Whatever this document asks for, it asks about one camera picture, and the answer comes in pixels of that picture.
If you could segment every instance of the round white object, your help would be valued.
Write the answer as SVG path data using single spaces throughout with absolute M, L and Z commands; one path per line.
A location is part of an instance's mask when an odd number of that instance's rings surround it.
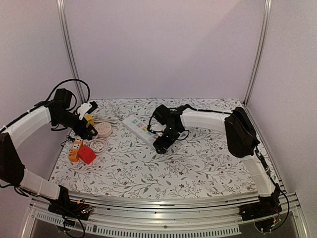
M 95 129 L 98 132 L 98 138 L 106 138 L 111 135 L 112 127 L 108 122 L 101 122 L 95 125 Z

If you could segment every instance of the cable tie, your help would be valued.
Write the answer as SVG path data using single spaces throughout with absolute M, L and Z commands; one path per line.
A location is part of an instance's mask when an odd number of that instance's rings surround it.
M 43 178 L 41 178 L 41 186 L 40 186 L 40 189 L 38 191 L 38 194 L 36 194 L 36 196 L 40 196 L 40 192 L 41 192 L 41 189 L 42 189 L 42 185 L 43 185 Z

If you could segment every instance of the white floral mat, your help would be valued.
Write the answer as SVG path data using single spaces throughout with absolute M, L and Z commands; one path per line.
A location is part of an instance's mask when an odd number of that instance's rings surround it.
M 93 115 L 123 119 L 127 116 L 148 122 L 161 104 L 189 104 L 199 109 L 233 110 L 241 106 L 231 99 L 111 99 L 95 100 Z M 159 155 L 122 124 L 113 128 L 105 153 L 90 164 L 71 163 L 67 142 L 50 181 L 71 191 L 116 197 L 170 199 L 225 196 L 256 191 L 249 172 L 228 149 L 225 134 L 190 128 L 184 141 L 177 141 Z M 262 152 L 275 171 L 264 148 Z

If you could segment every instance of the white power strip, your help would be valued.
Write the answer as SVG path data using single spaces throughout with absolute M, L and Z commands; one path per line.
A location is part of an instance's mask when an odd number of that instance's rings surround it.
M 147 130 L 147 126 L 144 122 L 140 121 L 134 116 L 129 116 L 124 119 L 122 123 L 137 137 L 142 139 L 147 145 L 151 146 L 153 149 L 153 143 L 158 138 L 159 135 L 153 134 Z

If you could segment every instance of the aluminum frame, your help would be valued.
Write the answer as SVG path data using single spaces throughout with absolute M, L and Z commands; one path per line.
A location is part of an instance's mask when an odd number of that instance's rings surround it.
M 82 195 L 77 196 L 74 193 L 70 193 L 70 195 L 74 200 L 82 198 Z M 294 216 L 295 226 L 300 238 L 309 238 L 306 221 L 296 194 L 290 193 L 287 197 L 290 201 L 290 214 Z M 92 234 L 95 234 L 96 231 L 92 231 L 91 227 L 96 227 L 96 230 L 103 229 L 103 231 L 105 229 L 132 231 L 137 235 L 145 233 L 163 235 L 183 232 L 197 234 L 253 222 L 253 220 L 242 221 L 239 215 L 239 206 L 252 203 L 254 199 L 257 199 L 255 195 L 242 200 L 232 197 L 228 201 L 215 201 L 213 198 L 206 198 L 197 202 L 198 199 L 195 199 L 196 203 L 200 204 L 200 207 L 188 207 L 190 201 L 188 203 L 186 199 L 179 199 L 179 201 L 178 199 L 175 199 L 175 201 L 171 199 L 169 206 L 159 205 L 160 201 L 147 201 L 142 206 L 141 199 L 135 199 L 130 204 L 122 204 L 113 202 L 111 197 L 103 196 L 103 199 L 101 199 L 87 194 L 86 202 L 90 203 L 94 210 L 89 220 L 87 222 L 83 221 L 83 223 L 86 226 L 86 231 Z M 283 208 L 282 214 L 285 214 L 287 212 L 287 202 L 284 196 L 280 196 L 280 202 Z M 60 219 L 59 215 L 49 213 L 47 207 L 47 201 L 41 198 L 32 199 L 29 217 L 22 234 L 23 238 L 30 237 L 32 230 L 30 227 L 33 226 L 38 212 L 50 216 L 49 218 L 46 217 L 46 220 L 50 223 L 55 219 Z M 80 228 L 75 226 L 74 230 L 79 231 Z
M 262 19 L 262 28 L 261 28 L 261 34 L 260 34 L 260 40 L 258 44 L 258 49 L 257 49 L 257 54 L 256 58 L 253 64 L 252 72 L 251 72 L 251 77 L 250 81 L 247 87 L 246 94 L 244 96 L 243 100 L 243 105 L 247 106 L 249 103 L 249 100 L 252 95 L 252 91 L 254 88 L 254 84 L 256 81 L 256 77 L 259 71 L 260 63 L 261 63 L 261 58 L 263 54 L 263 49 L 265 45 L 265 39 L 267 35 L 267 29 L 268 29 L 268 24 L 269 24 L 269 18 L 271 14 L 271 7 L 272 7 L 272 0 L 265 0 L 265 5 L 264 5 L 264 13 L 263 13 L 263 19 Z
M 73 49 L 72 49 L 70 37 L 69 37 L 64 0 L 57 0 L 57 10 L 58 10 L 60 27 L 63 34 L 63 39 L 64 39 L 64 44 L 65 44 L 65 49 L 66 49 L 66 53 L 68 57 L 70 70 L 73 75 L 73 78 L 79 79 L 78 70 L 75 63 L 75 57 L 74 57 L 74 53 L 73 53 Z M 80 102 L 84 103 L 86 100 L 85 100 L 85 96 L 84 96 L 85 94 L 81 84 L 79 82 L 75 82 L 75 87 L 76 87 Z

